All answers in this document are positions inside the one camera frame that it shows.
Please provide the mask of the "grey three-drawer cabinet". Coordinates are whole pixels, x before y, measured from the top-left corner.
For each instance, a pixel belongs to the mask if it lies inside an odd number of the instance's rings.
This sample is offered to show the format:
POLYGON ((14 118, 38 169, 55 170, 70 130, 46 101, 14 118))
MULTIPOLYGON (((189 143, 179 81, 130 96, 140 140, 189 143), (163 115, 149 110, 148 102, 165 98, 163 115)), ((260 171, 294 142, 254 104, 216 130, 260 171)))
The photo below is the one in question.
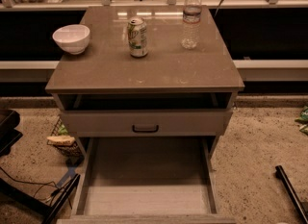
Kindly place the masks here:
MULTIPOLYGON (((90 7, 87 50, 64 55, 46 90, 66 111, 231 110, 244 83, 209 11, 203 11, 201 41, 180 44, 179 6, 90 7), (145 57, 130 54, 127 24, 142 17, 147 28, 145 57)), ((220 136, 201 136, 215 150, 220 136)))

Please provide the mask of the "grey middle drawer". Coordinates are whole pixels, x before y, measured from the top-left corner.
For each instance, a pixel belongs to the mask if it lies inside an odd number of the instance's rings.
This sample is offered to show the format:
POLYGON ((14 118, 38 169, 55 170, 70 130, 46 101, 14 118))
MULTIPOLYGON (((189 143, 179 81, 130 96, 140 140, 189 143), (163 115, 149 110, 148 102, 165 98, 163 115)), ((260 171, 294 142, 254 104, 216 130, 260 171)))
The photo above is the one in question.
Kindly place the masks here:
POLYGON ((201 137, 223 135, 231 110, 66 111, 61 119, 77 137, 201 137), (137 124, 158 125, 156 133, 134 133, 137 124))

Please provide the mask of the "open bottom drawer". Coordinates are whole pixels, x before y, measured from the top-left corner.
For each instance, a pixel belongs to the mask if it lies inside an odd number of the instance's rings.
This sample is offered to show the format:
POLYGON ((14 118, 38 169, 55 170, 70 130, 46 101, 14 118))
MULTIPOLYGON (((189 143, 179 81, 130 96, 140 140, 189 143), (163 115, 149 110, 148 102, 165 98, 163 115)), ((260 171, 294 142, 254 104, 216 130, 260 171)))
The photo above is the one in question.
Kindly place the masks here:
POLYGON ((96 138, 69 218, 57 224, 236 224, 218 211, 206 141, 96 138))

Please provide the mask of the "green soda can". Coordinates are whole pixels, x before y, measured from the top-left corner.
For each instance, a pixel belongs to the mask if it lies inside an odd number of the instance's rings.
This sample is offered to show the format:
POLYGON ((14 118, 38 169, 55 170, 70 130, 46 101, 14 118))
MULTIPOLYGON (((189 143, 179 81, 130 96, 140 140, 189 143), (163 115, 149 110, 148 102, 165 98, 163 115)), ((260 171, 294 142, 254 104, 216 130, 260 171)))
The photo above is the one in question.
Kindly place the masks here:
POLYGON ((147 28, 142 17, 131 17, 127 24, 130 54, 135 58, 145 57, 147 50, 147 28))

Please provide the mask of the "white ceramic bowl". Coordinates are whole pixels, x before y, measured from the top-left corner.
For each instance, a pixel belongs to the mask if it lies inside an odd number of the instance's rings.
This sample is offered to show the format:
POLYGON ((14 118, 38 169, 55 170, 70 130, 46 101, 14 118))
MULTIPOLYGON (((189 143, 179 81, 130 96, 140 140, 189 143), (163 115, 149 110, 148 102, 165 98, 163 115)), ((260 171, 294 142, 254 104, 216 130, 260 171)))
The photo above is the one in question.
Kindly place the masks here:
POLYGON ((52 38, 66 53, 78 55, 83 53, 90 43, 90 29, 81 24, 72 24, 57 29, 52 38))

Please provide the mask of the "sponge in basket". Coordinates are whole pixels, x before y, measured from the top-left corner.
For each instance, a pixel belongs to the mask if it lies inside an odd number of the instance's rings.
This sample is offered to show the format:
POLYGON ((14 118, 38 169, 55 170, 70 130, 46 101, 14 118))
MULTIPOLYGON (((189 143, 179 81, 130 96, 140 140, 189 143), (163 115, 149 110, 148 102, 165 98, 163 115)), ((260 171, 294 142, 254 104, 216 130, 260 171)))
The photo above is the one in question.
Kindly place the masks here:
POLYGON ((71 136, 50 136, 47 138, 47 142, 55 146, 71 146, 75 141, 71 136))

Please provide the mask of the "clear plastic water bottle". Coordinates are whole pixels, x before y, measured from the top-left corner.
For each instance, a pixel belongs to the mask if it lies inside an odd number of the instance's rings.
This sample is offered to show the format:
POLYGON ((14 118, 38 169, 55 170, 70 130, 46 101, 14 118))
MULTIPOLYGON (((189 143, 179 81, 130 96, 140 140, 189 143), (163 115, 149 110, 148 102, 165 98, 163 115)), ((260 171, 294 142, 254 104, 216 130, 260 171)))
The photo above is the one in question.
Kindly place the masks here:
POLYGON ((185 0, 183 8, 183 35, 181 45, 193 49, 199 41, 199 26, 201 24, 202 0, 185 0))

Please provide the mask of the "blue tape on floor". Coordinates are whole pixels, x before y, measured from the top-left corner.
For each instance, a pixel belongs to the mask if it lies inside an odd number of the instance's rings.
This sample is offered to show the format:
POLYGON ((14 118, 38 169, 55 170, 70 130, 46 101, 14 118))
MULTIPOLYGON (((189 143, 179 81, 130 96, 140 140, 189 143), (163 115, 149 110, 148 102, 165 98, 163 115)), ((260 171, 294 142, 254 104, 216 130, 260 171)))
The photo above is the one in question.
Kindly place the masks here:
POLYGON ((71 179, 75 176, 75 168, 74 167, 69 167, 63 177, 56 183, 57 187, 62 187, 64 183, 68 180, 71 179))

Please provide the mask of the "black bar left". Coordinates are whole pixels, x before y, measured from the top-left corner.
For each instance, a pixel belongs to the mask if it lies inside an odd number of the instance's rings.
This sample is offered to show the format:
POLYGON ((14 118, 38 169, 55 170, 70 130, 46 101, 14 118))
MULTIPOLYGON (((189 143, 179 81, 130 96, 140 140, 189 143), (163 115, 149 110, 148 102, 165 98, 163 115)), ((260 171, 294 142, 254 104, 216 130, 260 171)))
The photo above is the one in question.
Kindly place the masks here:
POLYGON ((62 208, 65 201, 70 196, 70 193, 73 191, 74 188, 78 186, 80 180, 80 175, 76 174, 64 187, 61 195, 57 199, 57 201, 49 207, 46 216, 44 217, 41 224, 51 224, 54 217, 57 215, 59 210, 62 208))

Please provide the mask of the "black bar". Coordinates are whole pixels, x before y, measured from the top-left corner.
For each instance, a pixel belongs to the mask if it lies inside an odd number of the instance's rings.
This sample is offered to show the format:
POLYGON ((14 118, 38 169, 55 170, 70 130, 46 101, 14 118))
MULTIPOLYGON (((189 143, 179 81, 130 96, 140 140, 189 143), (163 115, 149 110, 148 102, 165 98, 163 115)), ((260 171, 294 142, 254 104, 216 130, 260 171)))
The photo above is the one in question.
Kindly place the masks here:
POLYGON ((57 215, 59 210, 62 208, 65 201, 70 196, 70 193, 73 191, 74 188, 78 186, 80 180, 80 175, 76 174, 64 187, 61 195, 57 199, 57 201, 49 207, 46 216, 44 217, 41 224, 51 224, 54 217, 57 215))
POLYGON ((295 189, 293 188, 284 168, 281 165, 275 167, 275 176, 280 179, 290 199, 293 202, 295 210, 300 217, 303 224, 308 224, 308 202, 301 201, 297 196, 295 189))

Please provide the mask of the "black object far left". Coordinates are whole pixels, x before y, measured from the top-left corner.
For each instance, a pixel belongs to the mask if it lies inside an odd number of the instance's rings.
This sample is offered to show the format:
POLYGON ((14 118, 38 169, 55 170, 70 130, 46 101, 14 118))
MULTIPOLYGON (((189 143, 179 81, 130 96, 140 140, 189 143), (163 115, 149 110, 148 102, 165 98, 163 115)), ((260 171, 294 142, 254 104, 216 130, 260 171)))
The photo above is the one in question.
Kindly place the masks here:
POLYGON ((0 110, 0 157, 8 155, 11 147, 22 137, 16 130, 20 122, 20 115, 14 110, 0 110))

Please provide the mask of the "green snack bag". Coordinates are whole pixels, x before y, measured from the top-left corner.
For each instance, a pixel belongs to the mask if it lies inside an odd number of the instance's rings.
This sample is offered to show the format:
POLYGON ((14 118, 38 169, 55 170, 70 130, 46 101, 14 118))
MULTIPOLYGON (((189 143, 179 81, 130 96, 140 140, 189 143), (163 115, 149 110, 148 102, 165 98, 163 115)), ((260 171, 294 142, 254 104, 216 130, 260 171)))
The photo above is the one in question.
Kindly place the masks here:
POLYGON ((308 106, 304 106, 299 117, 295 120, 300 124, 299 130, 308 136, 308 106))

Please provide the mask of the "black bar right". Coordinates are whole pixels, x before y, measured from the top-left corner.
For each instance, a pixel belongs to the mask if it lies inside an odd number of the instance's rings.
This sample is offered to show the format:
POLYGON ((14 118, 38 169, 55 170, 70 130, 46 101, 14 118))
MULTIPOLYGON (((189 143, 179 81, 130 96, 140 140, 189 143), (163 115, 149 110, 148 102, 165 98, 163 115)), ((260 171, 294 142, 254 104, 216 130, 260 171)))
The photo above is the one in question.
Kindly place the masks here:
POLYGON ((297 196, 295 189, 293 188, 284 168, 281 165, 275 167, 275 176, 280 179, 290 199, 293 202, 295 210, 300 217, 303 224, 308 224, 308 202, 301 201, 297 196))

